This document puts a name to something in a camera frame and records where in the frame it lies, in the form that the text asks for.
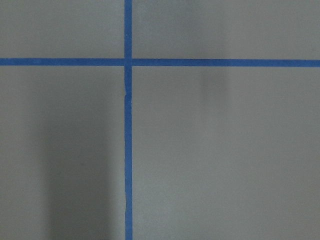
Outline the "vertical blue tape strip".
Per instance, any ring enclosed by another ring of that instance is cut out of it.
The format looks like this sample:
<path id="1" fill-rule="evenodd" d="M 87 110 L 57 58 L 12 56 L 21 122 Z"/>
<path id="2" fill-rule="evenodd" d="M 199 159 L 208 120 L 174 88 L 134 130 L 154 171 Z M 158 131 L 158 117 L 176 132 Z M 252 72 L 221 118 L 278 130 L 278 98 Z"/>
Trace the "vertical blue tape strip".
<path id="1" fill-rule="evenodd" d="M 125 240 L 133 239 L 132 180 L 132 1 L 124 1 L 124 180 Z"/>

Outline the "horizontal blue tape strip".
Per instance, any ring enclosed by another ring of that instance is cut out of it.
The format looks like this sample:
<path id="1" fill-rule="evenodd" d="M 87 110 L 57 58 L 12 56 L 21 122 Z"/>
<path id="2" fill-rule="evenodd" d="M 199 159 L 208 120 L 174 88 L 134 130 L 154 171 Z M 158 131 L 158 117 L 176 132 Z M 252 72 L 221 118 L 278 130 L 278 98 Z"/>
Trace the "horizontal blue tape strip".
<path id="1" fill-rule="evenodd" d="M 1 58 L 1 66 L 124 66 L 134 67 L 292 67 L 318 68 L 310 59 L 186 59 L 186 58 Z"/>

